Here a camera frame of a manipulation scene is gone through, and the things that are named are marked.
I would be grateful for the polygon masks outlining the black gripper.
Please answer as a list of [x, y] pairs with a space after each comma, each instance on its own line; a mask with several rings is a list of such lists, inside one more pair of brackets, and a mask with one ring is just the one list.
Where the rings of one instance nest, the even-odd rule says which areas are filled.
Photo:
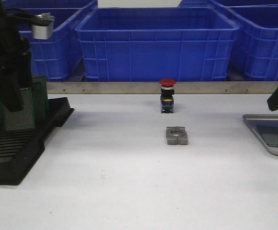
[[23, 109], [20, 88], [33, 84], [30, 44], [0, 1], [0, 102], [9, 112]]

